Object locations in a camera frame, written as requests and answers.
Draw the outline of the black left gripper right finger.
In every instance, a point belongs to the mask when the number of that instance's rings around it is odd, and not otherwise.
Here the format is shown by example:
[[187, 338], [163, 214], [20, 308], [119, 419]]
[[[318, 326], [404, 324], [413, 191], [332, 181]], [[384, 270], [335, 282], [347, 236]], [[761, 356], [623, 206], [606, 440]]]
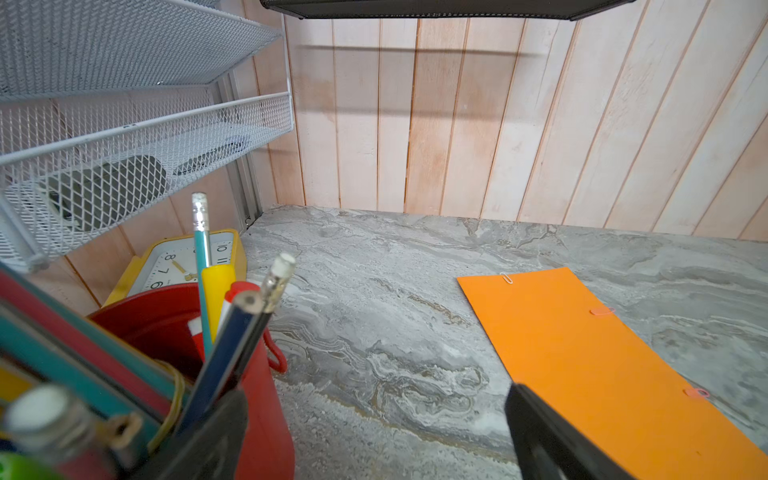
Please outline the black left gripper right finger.
[[524, 384], [511, 385], [505, 416], [525, 479], [631, 477]]

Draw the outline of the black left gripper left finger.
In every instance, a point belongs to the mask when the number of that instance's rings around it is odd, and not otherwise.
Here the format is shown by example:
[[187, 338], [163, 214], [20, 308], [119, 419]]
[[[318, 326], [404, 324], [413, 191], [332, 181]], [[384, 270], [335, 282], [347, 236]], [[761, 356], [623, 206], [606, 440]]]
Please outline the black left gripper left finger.
[[227, 393], [203, 420], [174, 437], [134, 479], [234, 479], [248, 424], [245, 394]]

